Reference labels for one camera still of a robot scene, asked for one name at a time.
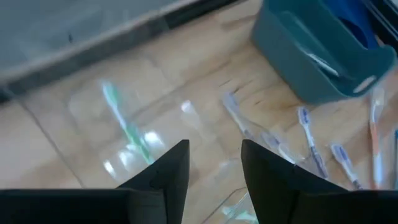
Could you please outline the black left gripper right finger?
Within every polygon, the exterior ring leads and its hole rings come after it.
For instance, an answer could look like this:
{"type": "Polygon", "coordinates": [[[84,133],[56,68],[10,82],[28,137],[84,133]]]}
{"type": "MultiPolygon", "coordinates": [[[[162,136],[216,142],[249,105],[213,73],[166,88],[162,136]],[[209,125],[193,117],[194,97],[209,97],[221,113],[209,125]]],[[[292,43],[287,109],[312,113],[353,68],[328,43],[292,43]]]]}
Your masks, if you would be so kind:
{"type": "Polygon", "coordinates": [[[241,161],[259,223],[397,223],[397,192],[349,191],[245,139],[241,161]]]}

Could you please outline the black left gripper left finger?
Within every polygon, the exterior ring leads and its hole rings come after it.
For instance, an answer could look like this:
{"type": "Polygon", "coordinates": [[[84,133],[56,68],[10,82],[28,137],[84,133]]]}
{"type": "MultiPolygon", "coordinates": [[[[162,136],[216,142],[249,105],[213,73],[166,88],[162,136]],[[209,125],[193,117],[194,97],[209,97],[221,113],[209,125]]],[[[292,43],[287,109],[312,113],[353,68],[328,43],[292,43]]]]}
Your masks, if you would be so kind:
{"type": "Polygon", "coordinates": [[[115,189],[7,189],[1,223],[181,223],[190,143],[181,140],[115,189]]]}

